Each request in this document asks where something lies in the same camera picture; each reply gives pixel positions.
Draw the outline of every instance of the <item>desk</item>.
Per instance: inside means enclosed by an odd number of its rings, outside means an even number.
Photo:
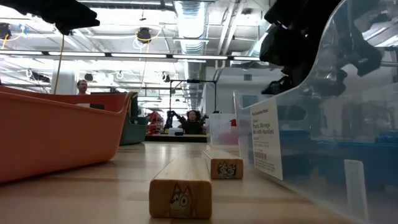
[[[161,142],[207,142],[206,134],[184,134],[183,136],[169,136],[168,134],[153,134],[146,136],[145,141]]]
[[[150,180],[175,157],[200,157],[203,143],[120,147],[109,162],[0,186],[2,224],[348,224],[301,196],[245,171],[213,180],[211,220],[150,219]],[[237,149],[231,147],[231,153]]]

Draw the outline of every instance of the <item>man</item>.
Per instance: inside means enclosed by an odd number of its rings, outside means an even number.
[[[77,89],[79,90],[79,93],[77,95],[87,95],[87,82],[86,80],[79,80],[77,82]],[[78,106],[83,106],[83,107],[90,107],[89,103],[78,103]]]
[[[78,95],[87,95],[87,82],[86,80],[79,80],[77,82],[77,89],[79,90]]]

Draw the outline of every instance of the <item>overhead light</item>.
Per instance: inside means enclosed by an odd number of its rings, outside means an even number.
[[[49,55],[59,56],[61,52],[49,52]],[[62,52],[63,56],[87,56],[87,57],[105,57],[105,53],[100,52]]]
[[[81,3],[103,3],[103,4],[150,4],[150,5],[160,5],[160,2],[144,2],[144,1],[78,1]]]
[[[113,53],[112,57],[134,57],[134,58],[166,58],[166,55],[162,54],[123,54]]]
[[[201,39],[201,38],[181,38],[181,37],[173,37],[173,41],[182,41],[182,42],[209,42],[209,39]]]
[[[197,60],[197,59],[180,59],[178,62],[193,62],[193,63],[206,63],[206,60]]]
[[[260,61],[260,58],[257,57],[234,57],[234,60],[248,60],[248,61]]]
[[[219,56],[219,55],[173,55],[173,58],[226,60],[228,57],[227,56]]]
[[[8,54],[8,55],[42,55],[41,52],[24,51],[24,50],[0,50],[0,54]]]

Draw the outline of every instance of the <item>woman with dark hair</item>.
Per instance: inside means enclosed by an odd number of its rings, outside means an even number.
[[[206,134],[206,129],[203,127],[200,118],[200,112],[199,111],[188,111],[187,112],[187,118],[188,120],[180,120],[181,125],[179,128],[184,129],[185,134]]]

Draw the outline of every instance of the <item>cable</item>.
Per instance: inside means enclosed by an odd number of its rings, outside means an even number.
[[[61,69],[61,61],[62,61],[62,52],[63,47],[65,45],[65,35],[62,34],[62,45],[61,45],[61,52],[60,52],[60,61],[58,63],[58,71],[57,71],[57,78],[55,79],[55,86],[54,86],[54,94],[57,92],[58,87],[58,79],[60,77],[60,69]]]
[[[135,49],[141,50],[141,49],[143,49],[143,48],[145,47],[145,45],[144,45],[143,43],[141,43],[141,42],[139,42],[139,41],[137,40],[137,36],[134,36],[133,38],[134,38],[134,40],[132,41],[132,46],[133,46]]]
[[[147,54],[148,54],[148,52],[149,52],[149,43],[147,44]],[[144,62],[144,71],[142,73],[141,84],[139,86],[138,93],[140,92],[140,90],[142,88],[142,84],[144,83],[144,76],[145,76],[146,66],[147,66],[147,59],[145,59],[145,62]]]
[[[37,84],[40,86],[40,89],[43,90],[45,93],[48,93],[48,91],[45,89],[45,87],[42,87],[42,85],[40,84],[39,79],[36,79],[36,78],[33,76],[33,73],[32,73],[31,70],[27,70],[26,76],[27,76],[28,78],[31,78],[31,79],[35,80],[35,81],[37,82]]]
[[[208,86],[210,86],[210,88],[212,88],[214,91],[216,91],[216,88],[215,88],[215,85],[216,85],[216,84],[213,83],[213,85],[212,85],[211,83],[209,83]],[[218,101],[218,93],[217,93],[216,96],[217,96],[217,98],[216,98],[216,108],[217,108],[218,102],[219,102],[219,101]]]
[[[123,79],[124,78],[123,72],[122,71],[116,72],[116,78]]]
[[[4,49],[4,47],[6,46],[7,38],[8,38],[8,34],[6,34],[6,38],[2,42],[1,50]]]

